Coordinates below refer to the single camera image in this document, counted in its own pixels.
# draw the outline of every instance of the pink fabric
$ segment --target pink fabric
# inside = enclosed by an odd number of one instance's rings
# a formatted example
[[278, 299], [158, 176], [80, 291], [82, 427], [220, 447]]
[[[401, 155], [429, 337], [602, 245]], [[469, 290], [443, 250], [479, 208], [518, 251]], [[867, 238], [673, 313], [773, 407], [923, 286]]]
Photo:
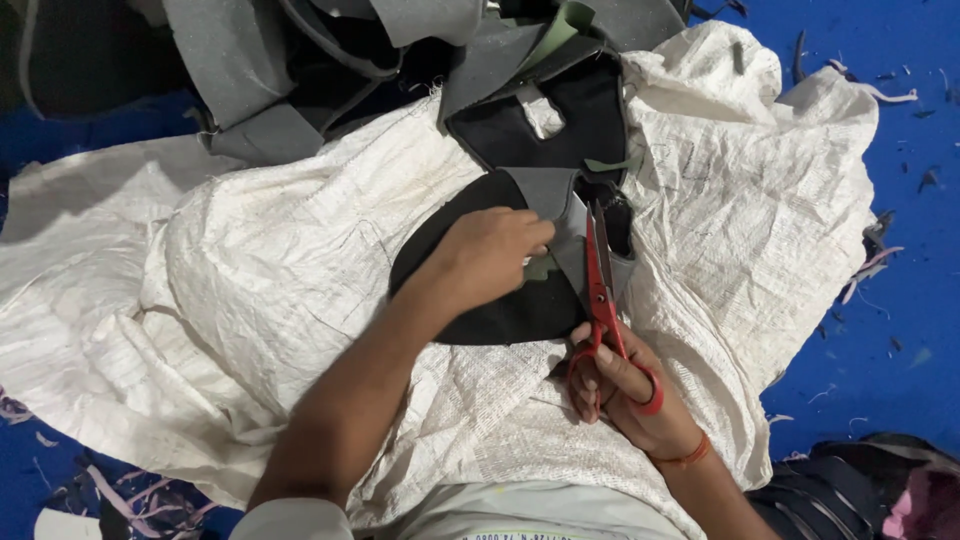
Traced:
[[960, 540], [960, 478], [914, 471], [890, 511], [883, 534], [891, 538]]

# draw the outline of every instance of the blue floor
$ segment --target blue floor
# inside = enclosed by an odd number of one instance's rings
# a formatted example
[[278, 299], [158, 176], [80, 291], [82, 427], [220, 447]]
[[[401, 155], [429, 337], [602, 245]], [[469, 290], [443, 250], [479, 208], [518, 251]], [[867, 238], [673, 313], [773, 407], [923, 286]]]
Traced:
[[[719, 3], [702, 1], [708, 8]], [[735, 12], [718, 17], [746, 26], [780, 55], [784, 88], [790, 88], [794, 41], [806, 29], [808, 73], [842, 55], [854, 74], [888, 95], [916, 88], [921, 96], [915, 103], [881, 109], [876, 138], [864, 157], [876, 187], [874, 211], [896, 211], [886, 243], [906, 249], [890, 268], [860, 287], [862, 298], [855, 294], [847, 306], [835, 306], [837, 318], [826, 314], [827, 338], [814, 332], [786, 376], [763, 393], [768, 413], [794, 418], [772, 427], [774, 459], [805, 453], [819, 440], [856, 438], [874, 430], [916, 434], [960, 454], [958, 337], [951, 330], [960, 328], [960, 241], [955, 237], [960, 228], [960, 107], [946, 103], [939, 71], [943, 68], [951, 83], [960, 86], [960, 34], [953, 22], [960, 20], [960, 2], [878, 5], [870, 0], [766, 0], [752, 4], [746, 20]], [[875, 81], [891, 71], [897, 74], [893, 81]], [[179, 94], [90, 124], [39, 122], [25, 111], [2, 117], [0, 177], [26, 161], [189, 133], [196, 127], [180, 115], [191, 106], [192, 98]], [[936, 112], [915, 117], [921, 110]], [[907, 173], [901, 170], [904, 162]], [[941, 167], [940, 184], [918, 194], [923, 172], [934, 165]], [[0, 197], [0, 206], [5, 204]], [[60, 444], [45, 448], [37, 431]], [[67, 480], [81, 449], [37, 420], [0, 426], [4, 538], [33, 537], [33, 522], [49, 493], [46, 482], [56, 486]], [[238, 516], [215, 510], [207, 526], [226, 539]]]

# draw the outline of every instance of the hand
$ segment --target hand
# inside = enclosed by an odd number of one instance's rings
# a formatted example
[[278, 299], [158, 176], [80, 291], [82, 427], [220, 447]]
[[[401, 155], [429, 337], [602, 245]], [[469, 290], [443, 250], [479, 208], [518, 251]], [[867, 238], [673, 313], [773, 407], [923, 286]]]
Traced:
[[408, 283], [426, 287], [454, 315], [462, 313], [516, 289], [523, 282], [523, 260], [546, 255], [553, 233], [553, 223], [532, 210], [464, 214]]
[[[570, 374], [570, 383], [576, 394], [573, 405], [578, 414], [588, 424], [597, 421], [595, 403], [599, 389], [601, 406], [634, 446], [658, 459], [679, 459], [693, 454], [700, 446], [702, 434], [689, 409], [650, 347], [627, 325], [620, 321], [617, 325], [629, 361], [601, 344], [595, 361], [585, 358], [577, 363], [576, 370]], [[574, 345], [589, 337], [590, 323], [580, 325], [570, 335]], [[663, 407], [657, 414], [643, 416], [631, 411], [631, 399], [646, 403], [652, 391], [650, 380], [631, 362], [652, 371], [663, 386]]]

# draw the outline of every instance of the scissor blade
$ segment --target scissor blade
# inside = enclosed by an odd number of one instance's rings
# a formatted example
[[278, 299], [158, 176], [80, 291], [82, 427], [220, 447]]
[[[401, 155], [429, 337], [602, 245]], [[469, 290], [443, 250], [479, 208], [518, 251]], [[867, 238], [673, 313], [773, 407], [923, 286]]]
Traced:
[[607, 241], [607, 222], [603, 217], [600, 201], [593, 202], [593, 229], [596, 231], [597, 261], [604, 285], [613, 292], [613, 272], [610, 268], [610, 243]]

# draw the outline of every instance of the white shirt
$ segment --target white shirt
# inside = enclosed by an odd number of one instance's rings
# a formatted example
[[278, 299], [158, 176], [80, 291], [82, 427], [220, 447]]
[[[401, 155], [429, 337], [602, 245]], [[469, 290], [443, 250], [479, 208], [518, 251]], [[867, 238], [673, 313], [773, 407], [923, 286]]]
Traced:
[[[647, 503], [606, 487], [551, 481], [438, 486], [375, 538], [417, 540], [678, 540]], [[353, 540], [347, 516], [319, 499], [258, 506], [230, 540]]]

